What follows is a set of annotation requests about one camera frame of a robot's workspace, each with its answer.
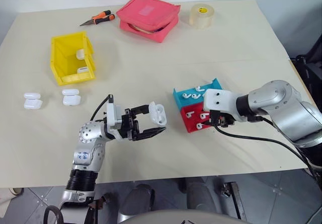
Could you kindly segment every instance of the roll of tape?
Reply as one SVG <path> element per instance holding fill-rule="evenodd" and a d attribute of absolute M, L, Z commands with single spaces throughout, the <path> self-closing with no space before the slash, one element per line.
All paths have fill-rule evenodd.
<path fill-rule="evenodd" d="M 212 24 L 215 10 L 207 4 L 196 4 L 191 8 L 189 24 L 197 29 L 206 29 Z"/>

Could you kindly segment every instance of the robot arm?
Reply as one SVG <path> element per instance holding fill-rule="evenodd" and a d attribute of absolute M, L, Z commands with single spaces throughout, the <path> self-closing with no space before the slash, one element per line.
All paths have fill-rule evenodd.
<path fill-rule="evenodd" d="M 105 144 L 113 139 L 137 141 L 153 137 L 166 128 L 167 118 L 164 107 L 151 102 L 132 109 L 122 110 L 114 105 L 113 95 L 109 95 L 95 111 L 106 104 L 106 117 L 102 120 L 89 121 L 79 130 L 78 144 L 74 151 L 70 178 L 63 193 L 59 208 L 49 206 L 46 210 L 60 212 L 65 223 L 92 223 L 95 210 L 89 206 L 94 201 L 95 181 L 101 169 Z M 151 121 L 159 127 L 139 131 L 136 120 L 138 114 L 150 114 Z"/>
<path fill-rule="evenodd" d="M 278 131 L 322 171 L 322 114 L 285 81 L 271 81 L 247 95 L 208 89 L 204 110 L 215 111 L 212 124 L 227 127 L 234 121 L 256 121 L 269 115 Z"/>

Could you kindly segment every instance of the black cable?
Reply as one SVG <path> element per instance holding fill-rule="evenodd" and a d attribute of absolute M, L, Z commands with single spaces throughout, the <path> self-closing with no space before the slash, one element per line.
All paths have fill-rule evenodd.
<path fill-rule="evenodd" d="M 307 165 L 308 170 L 310 170 L 310 173 L 311 173 L 312 177 L 318 182 L 318 180 L 316 178 L 316 175 L 315 175 L 315 172 L 314 172 L 312 166 L 309 164 L 309 162 L 308 162 L 307 158 L 305 157 L 305 155 L 300 150 L 297 150 L 297 151 L 302 156 L 302 158 L 305 160 L 305 164 Z"/>
<path fill-rule="evenodd" d="M 273 127 L 275 127 L 274 125 L 273 125 L 273 123 L 270 121 L 270 120 L 268 120 L 268 119 L 266 119 L 266 118 L 264 118 L 264 117 L 262 117 L 262 119 L 263 119 L 263 121 L 265 121 L 265 122 L 267 122 L 268 124 L 270 124 L 270 125 L 272 125 Z M 316 174 L 315 174 L 315 171 L 314 171 L 314 169 L 312 168 L 312 166 L 310 165 L 310 163 L 308 162 L 308 160 L 307 160 L 307 158 L 306 158 L 306 156 L 299 150 L 299 149 L 297 149 L 297 151 L 298 151 L 298 153 L 301 155 L 301 157 L 302 157 L 302 161 L 307 165 L 307 167 L 308 167 L 308 170 L 310 171 L 310 173 L 311 173 L 311 175 L 312 175 L 312 178 L 315 180 L 315 181 L 317 181 L 317 184 L 318 184 L 318 186 L 320 187 L 320 183 L 319 183 L 319 181 L 318 181 L 318 179 L 317 179 L 317 176 L 316 176 Z"/>
<path fill-rule="evenodd" d="M 304 155 L 302 155 L 302 153 L 299 151 L 300 154 L 298 154 L 296 151 L 294 151 L 291 147 L 289 147 L 288 145 L 280 142 L 280 141 L 277 141 L 277 140 L 274 140 L 274 139 L 270 139 L 270 138 L 262 138 L 262 137 L 251 137 L 251 136 L 243 136 L 243 135 L 236 135 L 236 134 L 231 134 L 231 133 L 228 133 L 228 132 L 225 132 L 225 131 L 222 131 L 221 129 L 218 128 L 218 126 L 214 125 L 215 129 L 220 132 L 221 134 L 224 134 L 226 136 L 229 136 L 229 137 L 236 137 L 236 138 L 242 138 L 242 139 L 250 139 L 250 140 L 259 140 L 259 141 L 267 141 L 267 142 L 274 142 L 274 143 L 277 143 L 285 148 L 287 148 L 288 150 L 290 150 L 294 155 L 296 155 L 300 160 L 302 160 L 308 167 L 308 169 L 310 170 L 313 178 L 317 181 L 318 183 L 318 180 L 316 178 L 316 175 L 314 173 L 314 170 L 312 169 L 311 165 L 309 164 L 309 162 L 307 161 L 306 157 Z"/>
<path fill-rule="evenodd" d="M 270 124 L 270 125 L 272 125 L 272 126 L 274 127 L 274 124 L 273 124 L 270 120 L 268 120 L 267 118 L 262 117 L 262 120 L 263 120 L 264 122 L 267 122 L 268 124 Z"/>
<path fill-rule="evenodd" d="M 90 121 L 94 120 L 94 117 L 96 116 L 97 112 L 100 110 L 100 108 L 110 99 L 110 95 L 108 95 L 101 103 L 100 105 L 96 108 L 95 112 L 93 113 Z"/>
<path fill-rule="evenodd" d="M 307 222 L 305 224 L 311 224 L 312 220 L 316 217 L 316 215 L 322 210 L 322 206 L 320 206 L 310 217 L 309 220 L 307 220 Z"/>
<path fill-rule="evenodd" d="M 228 132 L 224 132 L 222 131 L 221 129 L 218 128 L 218 126 L 214 126 L 216 128 L 216 130 L 218 132 L 220 132 L 221 134 L 224 134 L 226 136 L 229 136 L 229 137 L 236 137 L 236 138 L 243 138 L 243 139 L 250 139 L 250 140 L 259 140 L 259 141 L 267 141 L 267 142 L 274 142 L 274 143 L 277 143 L 285 148 L 287 148 L 288 150 L 290 150 L 293 154 L 295 154 L 300 160 L 302 160 L 304 163 L 305 161 L 302 159 L 301 155 L 299 155 L 297 152 L 295 152 L 292 148 L 290 148 L 289 146 L 287 146 L 286 144 L 280 142 L 280 141 L 277 141 L 277 140 L 274 140 L 274 139 L 270 139 L 270 138 L 263 138 L 263 137 L 251 137 L 251 136 L 243 136 L 243 135 L 236 135 L 236 134 L 231 134 L 231 133 L 228 133 Z"/>
<path fill-rule="evenodd" d="M 57 224 L 64 224 L 64 218 L 62 216 L 62 213 L 60 211 L 60 209 L 54 205 L 50 205 L 46 208 L 45 210 L 45 214 L 44 214 L 44 223 L 43 224 L 48 224 L 48 215 L 49 212 L 52 211 L 55 216 L 56 216 L 56 223 Z"/>

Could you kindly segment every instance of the beige tabletop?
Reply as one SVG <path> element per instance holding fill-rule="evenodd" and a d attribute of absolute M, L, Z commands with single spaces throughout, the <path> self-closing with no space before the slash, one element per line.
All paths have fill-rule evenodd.
<path fill-rule="evenodd" d="M 254 0 L 206 2 L 213 25 L 188 25 L 193 3 L 180 3 L 180 20 L 161 44 L 119 29 L 119 19 L 79 27 L 100 11 L 121 6 L 19 14 L 0 47 L 0 187 L 65 185 L 78 130 L 107 94 L 132 108 L 164 105 L 163 133 L 138 142 L 112 141 L 97 183 L 171 177 L 241 174 L 303 168 L 291 152 L 269 142 L 229 138 L 214 128 L 187 133 L 173 99 L 218 78 L 226 90 L 247 94 L 285 80 L 310 101 L 288 55 Z M 86 30 L 94 48 L 96 80 L 59 87 L 50 69 L 53 36 Z M 78 88 L 78 106 L 62 104 L 61 90 Z M 25 110 L 25 92 L 40 92 L 40 110 Z M 153 127 L 140 117 L 141 129 Z M 236 123 L 226 131 L 269 137 L 291 145 L 274 128 Z"/>

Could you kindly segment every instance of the orange knife handle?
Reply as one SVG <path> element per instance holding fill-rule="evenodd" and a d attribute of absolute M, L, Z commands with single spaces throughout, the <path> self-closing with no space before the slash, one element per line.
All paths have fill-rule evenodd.
<path fill-rule="evenodd" d="M 108 16 L 111 14 L 111 11 L 110 10 L 106 10 L 106 11 L 103 11 L 101 12 L 100 14 L 97 14 L 96 16 L 92 17 L 92 19 L 102 19 L 104 18 L 105 16 Z"/>
<path fill-rule="evenodd" d="M 108 16 L 105 16 L 102 19 L 94 19 L 94 24 L 99 24 L 101 22 L 111 21 L 113 19 L 115 19 L 115 15 L 114 14 L 110 14 Z"/>

